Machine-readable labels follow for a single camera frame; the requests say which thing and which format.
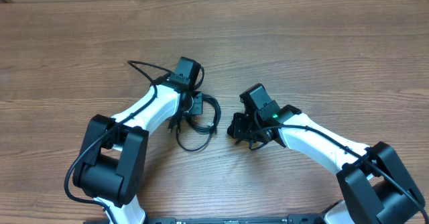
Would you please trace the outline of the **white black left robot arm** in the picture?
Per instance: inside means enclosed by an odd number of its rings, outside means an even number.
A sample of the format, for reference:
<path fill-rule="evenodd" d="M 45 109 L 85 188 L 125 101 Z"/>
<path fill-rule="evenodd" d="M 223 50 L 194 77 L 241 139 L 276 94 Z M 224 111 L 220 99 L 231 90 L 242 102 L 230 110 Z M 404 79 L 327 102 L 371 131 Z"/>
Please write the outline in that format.
<path fill-rule="evenodd" d="M 174 71 L 151 79 L 147 94 L 130 108 L 112 117 L 95 115 L 65 176 L 67 197 L 102 207 L 103 223 L 145 223 L 137 192 L 149 137 L 166 119 L 194 108 L 203 79 L 200 63 L 181 57 Z"/>

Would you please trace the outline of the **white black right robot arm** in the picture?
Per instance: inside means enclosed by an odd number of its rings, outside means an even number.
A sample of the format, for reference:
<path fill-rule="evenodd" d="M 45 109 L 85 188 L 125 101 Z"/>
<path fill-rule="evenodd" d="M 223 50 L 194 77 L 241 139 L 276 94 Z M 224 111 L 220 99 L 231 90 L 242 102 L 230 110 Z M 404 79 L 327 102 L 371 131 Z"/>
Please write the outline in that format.
<path fill-rule="evenodd" d="M 258 83 L 240 95 L 227 133 L 251 151 L 275 141 L 336 176 L 343 198 L 314 217 L 317 223 L 406 223 L 416 213 L 428 220 L 425 200 L 397 152 L 384 142 L 354 142 L 315 123 L 292 105 L 279 107 Z"/>

